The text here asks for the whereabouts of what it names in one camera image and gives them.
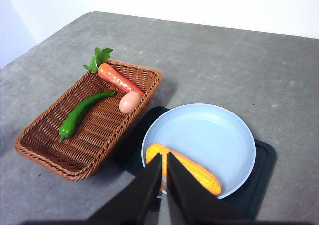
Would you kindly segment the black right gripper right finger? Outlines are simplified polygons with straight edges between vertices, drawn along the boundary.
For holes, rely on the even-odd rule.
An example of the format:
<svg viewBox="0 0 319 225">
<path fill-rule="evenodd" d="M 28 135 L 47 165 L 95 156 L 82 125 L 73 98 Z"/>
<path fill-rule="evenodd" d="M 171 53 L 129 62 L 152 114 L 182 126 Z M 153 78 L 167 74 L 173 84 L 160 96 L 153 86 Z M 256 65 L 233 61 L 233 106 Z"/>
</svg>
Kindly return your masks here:
<svg viewBox="0 0 319 225">
<path fill-rule="evenodd" d="M 204 188 L 172 154 L 167 155 L 167 186 L 188 225 L 243 225 L 245 220 Z"/>
</svg>

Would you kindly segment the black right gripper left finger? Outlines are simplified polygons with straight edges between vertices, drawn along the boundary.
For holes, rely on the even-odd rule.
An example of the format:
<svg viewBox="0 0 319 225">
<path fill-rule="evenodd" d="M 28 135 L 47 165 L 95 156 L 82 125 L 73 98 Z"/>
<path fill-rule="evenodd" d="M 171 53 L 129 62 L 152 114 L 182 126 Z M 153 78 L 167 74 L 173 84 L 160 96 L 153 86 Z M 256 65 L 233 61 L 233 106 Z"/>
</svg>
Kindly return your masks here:
<svg viewBox="0 0 319 225">
<path fill-rule="evenodd" d="M 162 181 L 162 155 L 159 153 L 120 193 L 104 204 L 90 222 L 142 222 Z"/>
</svg>

